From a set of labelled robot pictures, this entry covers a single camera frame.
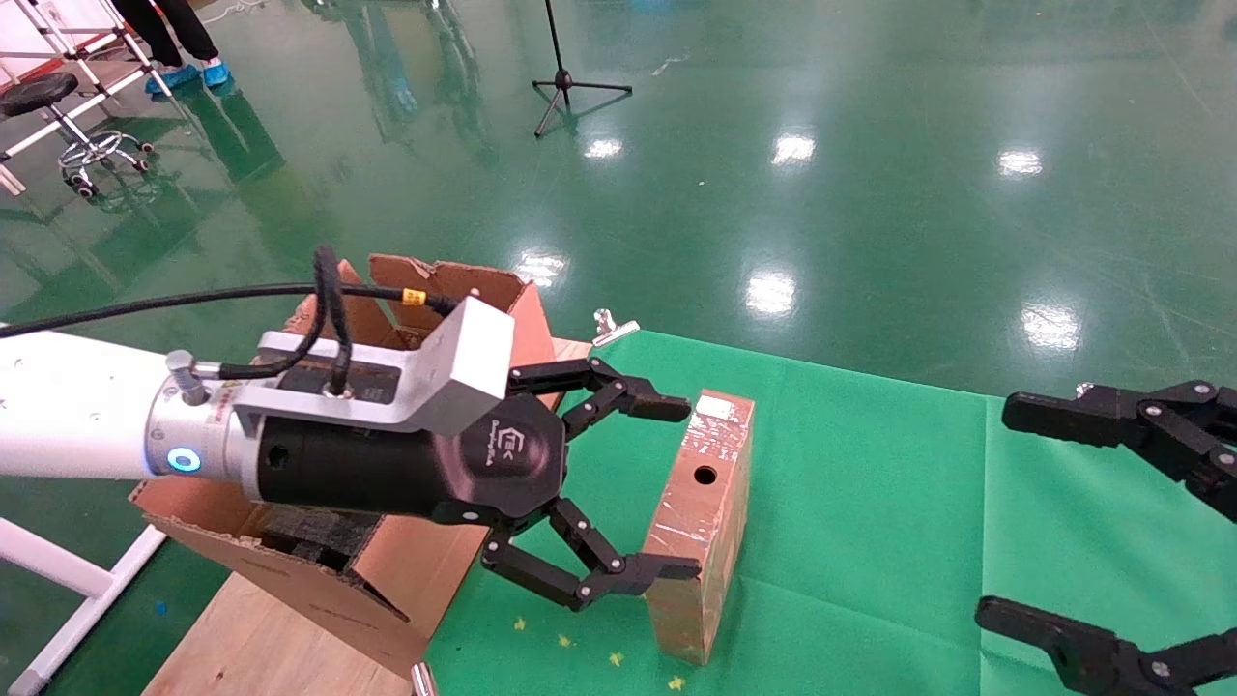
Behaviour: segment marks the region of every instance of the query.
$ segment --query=microphone stand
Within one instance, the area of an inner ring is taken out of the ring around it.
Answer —
[[[546,16],[549,19],[549,36],[554,41],[554,61],[558,63],[558,72],[554,73],[554,79],[534,79],[533,87],[554,87],[554,98],[549,100],[549,106],[546,108],[546,115],[542,116],[541,124],[537,125],[537,130],[533,135],[541,137],[546,132],[546,125],[549,124],[549,116],[558,108],[559,100],[570,108],[571,98],[568,91],[573,87],[590,87],[593,89],[615,89],[618,91],[626,91],[631,94],[630,84],[601,84],[597,82],[575,82],[571,79],[571,73],[567,72],[563,67],[563,52],[558,47],[558,28],[554,26],[554,7],[550,5],[550,0],[546,0]]]

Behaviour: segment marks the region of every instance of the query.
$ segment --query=cardboard flap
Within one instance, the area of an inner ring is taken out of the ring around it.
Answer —
[[[526,284],[507,313],[516,319],[511,365],[518,367],[553,363],[557,360],[554,339],[549,333],[549,321],[546,319],[546,309],[542,307],[537,286],[531,282]]]
[[[412,626],[433,634],[489,532],[387,516],[353,564],[353,572],[407,614]],[[411,543],[416,554],[408,553]]]
[[[147,516],[182,520],[218,534],[240,532],[260,507],[235,483],[178,476],[143,482],[129,501]]]
[[[507,271],[444,261],[429,265],[417,258],[388,253],[370,255],[370,276],[379,284],[411,287],[455,298],[466,297],[475,287],[486,304],[503,312],[508,310],[520,297],[524,284],[516,273]],[[424,335],[418,329],[433,329],[442,321],[442,318],[428,307],[404,307],[398,302],[391,302],[390,305],[400,325],[412,329],[414,335]]]
[[[235,570],[396,674],[409,674],[424,655],[429,639],[419,627],[317,564],[263,549],[255,540],[238,541],[174,520],[148,519],[172,539]]]
[[[345,284],[364,284],[365,279],[357,274],[348,258],[339,262],[339,278]],[[353,334],[353,340],[366,345],[382,345],[391,334],[391,319],[382,312],[379,299],[372,297],[357,297],[355,294],[344,295],[344,315],[348,329]],[[318,310],[318,297],[307,295],[297,304],[296,312],[283,323],[283,330],[304,335],[313,325],[313,314]],[[327,320],[323,326],[323,337],[336,337],[335,328]]]

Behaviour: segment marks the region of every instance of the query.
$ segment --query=green floor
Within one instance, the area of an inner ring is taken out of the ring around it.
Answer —
[[[88,204],[52,176],[49,142],[11,162],[31,190],[0,197],[0,319],[307,278],[329,241],[353,258],[516,268],[568,336],[609,307],[982,394],[1237,383],[1231,2],[557,9],[575,78],[635,94],[541,141],[546,100],[528,80],[553,74],[553,54],[537,0],[230,12],[209,26],[230,95],[182,94],[192,124],[135,106],[137,89],[116,109],[157,140],[158,176],[104,182],[106,202]],[[0,122],[0,142],[36,122]],[[289,309],[226,303],[83,333],[238,361]],[[140,529],[125,490],[7,482],[0,514],[105,564]],[[137,694],[223,577],[165,549],[52,694]],[[74,605],[0,567],[0,684]]]

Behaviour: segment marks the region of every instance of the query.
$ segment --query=hole in cardboard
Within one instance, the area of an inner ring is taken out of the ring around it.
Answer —
[[[283,445],[271,448],[266,451],[266,464],[275,471],[288,466],[288,449]]]
[[[717,470],[713,467],[696,467],[695,480],[700,486],[709,486],[717,481]]]

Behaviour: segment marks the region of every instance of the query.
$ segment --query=robotic arm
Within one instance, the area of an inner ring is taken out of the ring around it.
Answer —
[[[485,525],[484,567],[573,611],[699,575],[693,559],[620,555],[560,497],[568,441],[614,412],[678,423],[690,404],[600,360],[511,370],[513,330],[510,315],[465,298],[418,351],[351,346],[339,396],[340,344],[328,339],[276,377],[236,381],[183,351],[2,337],[0,476],[212,478],[254,501]],[[263,334],[260,361],[293,356],[301,340]],[[536,398],[573,389],[593,394],[562,419]],[[588,577],[511,544],[544,519]]]
[[[1002,423],[1055,440],[1124,445],[1237,523],[1232,389],[1186,382],[1143,393],[1081,384],[1072,401],[1018,393],[1006,401]],[[1061,684],[1089,696],[1195,696],[1195,687],[1237,675],[1237,629],[1147,653],[1111,630],[1001,597],[980,600],[975,621],[1044,650]]]

